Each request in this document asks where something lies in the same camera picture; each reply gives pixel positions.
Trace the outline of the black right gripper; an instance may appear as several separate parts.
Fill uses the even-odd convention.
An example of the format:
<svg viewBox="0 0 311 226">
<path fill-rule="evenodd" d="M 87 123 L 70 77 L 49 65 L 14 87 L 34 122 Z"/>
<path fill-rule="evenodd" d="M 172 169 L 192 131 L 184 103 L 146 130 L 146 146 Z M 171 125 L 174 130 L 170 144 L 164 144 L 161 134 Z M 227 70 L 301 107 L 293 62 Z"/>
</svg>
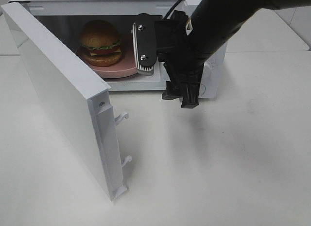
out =
<svg viewBox="0 0 311 226">
<path fill-rule="evenodd" d="M 170 19 L 156 20 L 147 13 L 135 17 L 132 36 L 135 64 L 138 74 L 151 76 L 157 55 L 164 63 L 170 78 L 162 93 L 163 100 L 182 98 L 181 108 L 199 105 L 199 90 L 204 62 L 187 41 L 186 24 L 189 17 L 175 10 Z"/>
</svg>

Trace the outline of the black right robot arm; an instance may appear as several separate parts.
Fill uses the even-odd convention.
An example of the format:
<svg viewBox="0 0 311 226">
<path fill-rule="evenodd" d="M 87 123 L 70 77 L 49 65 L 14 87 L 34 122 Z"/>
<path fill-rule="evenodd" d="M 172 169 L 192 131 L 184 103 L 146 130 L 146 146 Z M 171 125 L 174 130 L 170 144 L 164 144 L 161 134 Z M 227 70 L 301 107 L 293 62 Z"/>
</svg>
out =
<svg viewBox="0 0 311 226">
<path fill-rule="evenodd" d="M 259 9 L 309 6 L 311 0 L 201 0 L 188 16 L 172 7 L 160 18 L 142 13 L 133 23 L 138 73 L 152 75 L 162 62 L 169 76 L 164 100 L 182 99 L 182 108 L 199 104 L 204 63 Z"/>
</svg>

